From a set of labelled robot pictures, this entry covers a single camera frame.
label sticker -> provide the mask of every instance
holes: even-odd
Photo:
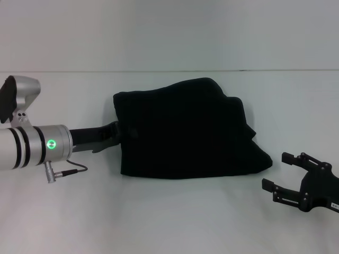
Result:
[[[332,204],[331,204],[331,207],[336,208],[336,209],[339,210],[339,205],[337,205],[337,204],[332,203]]]

white wall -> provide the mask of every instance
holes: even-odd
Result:
[[[42,166],[1,171],[0,253],[337,253],[337,213],[273,203],[261,179],[299,189],[305,171],[282,164],[284,151],[328,161],[339,176],[339,71],[154,72],[339,69],[337,5],[1,0],[0,80],[40,80],[28,110],[34,125],[100,126],[116,120],[117,92],[211,77],[242,99],[274,166],[241,177],[139,179],[119,174],[113,147],[75,153],[89,171],[55,184]]]

cable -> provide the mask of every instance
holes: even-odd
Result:
[[[78,169],[78,172],[85,172],[88,170],[88,168],[84,165],[81,165],[81,164],[78,164],[78,163],[75,163],[75,162],[72,162],[70,160],[66,160],[69,164],[72,164],[72,165],[75,165],[75,166],[78,166],[78,167],[82,167],[84,169]]]

black fabric bag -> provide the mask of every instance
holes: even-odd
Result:
[[[183,179],[258,173],[272,160],[252,138],[239,98],[210,78],[114,95],[121,173]]]

